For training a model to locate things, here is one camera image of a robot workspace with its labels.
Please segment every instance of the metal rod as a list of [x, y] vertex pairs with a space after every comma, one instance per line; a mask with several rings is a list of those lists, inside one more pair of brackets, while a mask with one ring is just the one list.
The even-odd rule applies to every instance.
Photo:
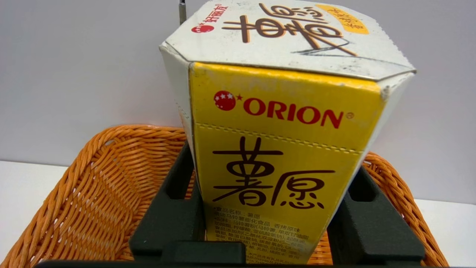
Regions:
[[180, 24], [187, 20], [187, 9], [185, 8], [185, 0], [180, 0], [178, 4], [178, 16], [180, 18]]

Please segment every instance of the white wall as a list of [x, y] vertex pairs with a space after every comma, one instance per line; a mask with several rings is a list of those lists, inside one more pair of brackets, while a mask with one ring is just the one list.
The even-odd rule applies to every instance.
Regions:
[[[0, 0], [0, 160], [68, 165], [106, 127], [179, 126], [158, 50], [177, 2]], [[415, 197], [476, 204], [476, 1], [322, 2], [377, 19], [419, 69], [373, 150]]]

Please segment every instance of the chinese characters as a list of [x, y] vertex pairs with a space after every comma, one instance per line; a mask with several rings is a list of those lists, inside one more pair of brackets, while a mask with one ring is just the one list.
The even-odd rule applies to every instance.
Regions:
[[[225, 24], [238, 25], [237, 27], [222, 27], [222, 29], [240, 30], [243, 43], [250, 42], [250, 30], [254, 30], [266, 38], [278, 38], [285, 35], [286, 32], [293, 36], [300, 34], [314, 52], [335, 49], [351, 56], [357, 56], [344, 47], [349, 42], [343, 39], [342, 33], [338, 29], [326, 25], [328, 22], [322, 18], [322, 13], [312, 7], [305, 7], [304, 10], [301, 10], [284, 6], [272, 6], [268, 9], [262, 3], [259, 6], [268, 16], [287, 19], [289, 23], [282, 24], [272, 18], [261, 18], [253, 24], [248, 22], [246, 15], [241, 15], [239, 21], [224, 22]], [[307, 54], [311, 54], [309, 50], [304, 53], [304, 55]]]
[[247, 247], [251, 263], [291, 264], [301, 259], [313, 247], [309, 235], [299, 228], [261, 219], [261, 215], [225, 207], [213, 208], [213, 226], [218, 241], [239, 241]]
[[291, 193], [288, 197], [294, 198], [292, 201], [282, 201], [280, 206], [289, 204], [290, 207], [296, 209], [310, 209], [316, 207], [324, 208], [324, 205], [317, 201], [314, 193], [324, 187], [324, 181], [312, 177], [310, 175], [335, 173], [334, 170], [305, 170], [286, 172], [276, 183], [276, 186], [264, 185], [263, 177], [274, 173], [275, 168], [272, 164], [264, 161], [258, 161], [259, 155], [283, 155], [278, 150], [261, 150], [261, 138], [256, 138], [254, 149], [247, 151], [245, 148], [246, 138], [241, 137], [238, 151], [213, 151], [216, 155], [239, 155], [241, 160], [231, 161], [227, 164], [227, 170], [230, 174], [239, 177], [235, 180], [239, 185], [214, 186], [215, 189], [229, 190], [227, 193], [213, 199], [213, 202], [223, 198], [238, 194], [238, 199], [242, 205], [261, 206], [266, 202], [266, 194], [263, 189], [274, 188], [271, 205], [274, 206], [281, 189], [286, 187]]
[[[245, 140], [245, 137], [240, 138], [239, 151], [213, 151], [213, 154], [216, 155], [241, 155], [242, 160], [228, 163], [227, 170], [231, 174], [243, 178], [236, 180], [238, 183], [243, 183], [242, 186], [215, 186], [215, 189], [231, 189], [232, 191], [213, 199], [213, 201], [239, 193], [239, 200], [243, 205], [260, 206], [266, 202], [265, 194], [257, 189], [267, 189], [273, 186], [261, 185], [262, 182], [258, 181], [257, 178], [272, 174], [274, 166], [270, 163], [256, 161], [255, 159], [258, 155], [282, 155], [283, 153], [281, 151], [260, 151], [261, 138], [256, 139], [253, 151], [246, 151]], [[252, 167], [252, 170], [248, 174], [246, 168], [249, 165]], [[248, 201], [253, 199], [257, 199], [255, 203]]]
[[228, 7], [224, 7], [221, 4], [216, 4], [216, 7], [212, 12], [203, 20], [203, 22], [217, 22], [218, 19], [223, 15], [223, 12], [227, 10]]

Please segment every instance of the wicker basket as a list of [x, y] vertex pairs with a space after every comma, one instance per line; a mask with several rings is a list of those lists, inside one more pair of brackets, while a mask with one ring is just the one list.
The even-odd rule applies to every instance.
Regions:
[[[133, 260], [128, 240], [173, 165], [181, 128], [112, 127], [79, 153], [21, 234], [0, 268], [32, 267], [42, 259]], [[448, 266], [407, 185], [380, 156], [364, 166], [423, 242], [427, 266]], [[309, 264], [332, 264], [327, 234]]]

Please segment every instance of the yellow snack box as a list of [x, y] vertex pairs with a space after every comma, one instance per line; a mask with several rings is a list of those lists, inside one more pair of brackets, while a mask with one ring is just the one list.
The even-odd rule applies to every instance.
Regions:
[[372, 18], [294, 0], [209, 1], [160, 50], [208, 240], [306, 263], [414, 67]]

